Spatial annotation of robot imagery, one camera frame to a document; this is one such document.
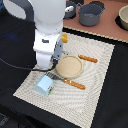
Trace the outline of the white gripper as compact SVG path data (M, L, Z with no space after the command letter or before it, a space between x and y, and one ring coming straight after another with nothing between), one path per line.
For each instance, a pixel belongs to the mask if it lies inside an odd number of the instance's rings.
M33 50L36 52L37 65L47 69L52 59L60 60L63 50L62 34L44 35L35 30Z

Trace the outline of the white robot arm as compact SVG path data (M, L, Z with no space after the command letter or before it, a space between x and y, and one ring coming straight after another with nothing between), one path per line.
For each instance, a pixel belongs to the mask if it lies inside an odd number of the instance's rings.
M3 0L6 10L16 18L35 23L37 65L49 68L52 57L61 58L63 18L66 0Z

